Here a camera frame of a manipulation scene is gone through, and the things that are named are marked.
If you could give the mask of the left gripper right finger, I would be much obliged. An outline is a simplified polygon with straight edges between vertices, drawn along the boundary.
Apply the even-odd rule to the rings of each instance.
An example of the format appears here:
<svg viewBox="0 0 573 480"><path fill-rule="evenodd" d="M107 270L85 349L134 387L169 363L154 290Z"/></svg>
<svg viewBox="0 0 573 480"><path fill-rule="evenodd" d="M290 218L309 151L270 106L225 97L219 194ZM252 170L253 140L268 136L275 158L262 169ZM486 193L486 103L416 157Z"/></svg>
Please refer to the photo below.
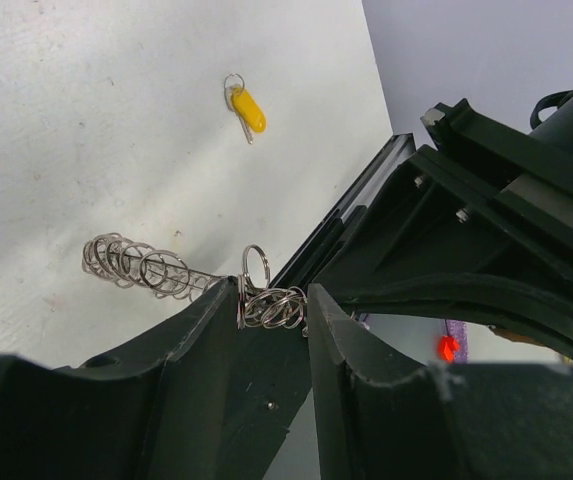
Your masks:
<svg viewBox="0 0 573 480"><path fill-rule="evenodd" d="M421 364L308 290L325 479L573 479L573 365Z"/></svg>

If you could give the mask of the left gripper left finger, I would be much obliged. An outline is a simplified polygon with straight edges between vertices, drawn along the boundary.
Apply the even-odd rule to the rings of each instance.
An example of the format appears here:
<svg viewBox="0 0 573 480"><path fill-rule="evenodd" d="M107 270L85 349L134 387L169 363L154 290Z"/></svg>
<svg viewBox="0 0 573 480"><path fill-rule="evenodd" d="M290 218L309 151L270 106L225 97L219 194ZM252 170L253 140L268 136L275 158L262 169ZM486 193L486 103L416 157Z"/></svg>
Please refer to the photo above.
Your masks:
<svg viewBox="0 0 573 480"><path fill-rule="evenodd" d="M78 368L0 354L0 479L259 479L311 389L299 330L239 329L238 289Z"/></svg>

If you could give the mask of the aluminium frame rail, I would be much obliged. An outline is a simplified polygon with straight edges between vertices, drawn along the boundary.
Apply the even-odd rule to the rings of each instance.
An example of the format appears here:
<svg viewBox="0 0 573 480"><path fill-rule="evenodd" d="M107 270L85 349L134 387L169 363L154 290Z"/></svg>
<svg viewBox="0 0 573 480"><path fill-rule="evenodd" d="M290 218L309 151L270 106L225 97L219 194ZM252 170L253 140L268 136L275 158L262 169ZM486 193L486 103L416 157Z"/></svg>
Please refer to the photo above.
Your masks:
<svg viewBox="0 0 573 480"><path fill-rule="evenodd" d="M303 290L335 256L394 169L416 150L411 133L393 135L271 281L271 287Z"/></svg>

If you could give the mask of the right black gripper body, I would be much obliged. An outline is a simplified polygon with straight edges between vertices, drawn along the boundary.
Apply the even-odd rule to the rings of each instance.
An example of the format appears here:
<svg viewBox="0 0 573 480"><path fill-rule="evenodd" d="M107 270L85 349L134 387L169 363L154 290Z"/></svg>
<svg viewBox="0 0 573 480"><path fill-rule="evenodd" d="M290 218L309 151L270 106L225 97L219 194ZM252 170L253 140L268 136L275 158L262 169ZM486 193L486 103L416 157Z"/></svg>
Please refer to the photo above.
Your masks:
<svg viewBox="0 0 573 480"><path fill-rule="evenodd" d="M573 157L475 112L385 180L316 275L348 312L462 320L573 359Z"/></svg>

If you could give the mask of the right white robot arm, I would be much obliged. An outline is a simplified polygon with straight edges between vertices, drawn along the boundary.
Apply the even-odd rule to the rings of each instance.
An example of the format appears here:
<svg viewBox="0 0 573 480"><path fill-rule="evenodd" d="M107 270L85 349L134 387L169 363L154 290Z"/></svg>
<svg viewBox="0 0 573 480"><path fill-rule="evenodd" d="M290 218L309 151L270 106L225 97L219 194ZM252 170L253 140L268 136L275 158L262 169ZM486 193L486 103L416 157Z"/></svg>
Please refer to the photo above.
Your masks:
<svg viewBox="0 0 573 480"><path fill-rule="evenodd" d="M489 325L573 359L573 90L521 133L467 101L423 116L418 148L316 282L348 312Z"/></svg>

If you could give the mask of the silver spiked keyring disc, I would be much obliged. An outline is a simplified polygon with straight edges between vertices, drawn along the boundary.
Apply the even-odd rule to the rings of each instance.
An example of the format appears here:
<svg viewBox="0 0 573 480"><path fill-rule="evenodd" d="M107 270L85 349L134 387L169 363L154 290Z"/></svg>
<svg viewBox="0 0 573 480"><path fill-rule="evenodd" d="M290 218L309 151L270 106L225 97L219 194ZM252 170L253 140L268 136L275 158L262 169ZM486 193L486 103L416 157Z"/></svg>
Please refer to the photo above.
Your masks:
<svg viewBox="0 0 573 480"><path fill-rule="evenodd" d="M223 277L195 270L176 253L135 242L119 233L96 236L82 249L82 270L122 289L140 287L157 299L194 302ZM271 284L271 269L261 247L250 244L241 258L236 322L240 329L300 330L308 336L307 296L303 289Z"/></svg>

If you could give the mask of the yellow tag key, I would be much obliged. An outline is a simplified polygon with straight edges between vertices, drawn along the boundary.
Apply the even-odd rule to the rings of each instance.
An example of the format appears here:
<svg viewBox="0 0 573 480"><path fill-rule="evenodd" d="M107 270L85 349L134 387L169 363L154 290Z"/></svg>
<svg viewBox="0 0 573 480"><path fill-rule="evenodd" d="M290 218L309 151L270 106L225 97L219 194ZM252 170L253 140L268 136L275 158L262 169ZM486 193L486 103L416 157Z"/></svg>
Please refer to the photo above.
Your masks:
<svg viewBox="0 0 573 480"><path fill-rule="evenodd" d="M267 127L263 110L249 93L240 74L228 74L223 80L223 88L227 108L235 114L247 143L252 145L254 135L263 133Z"/></svg>

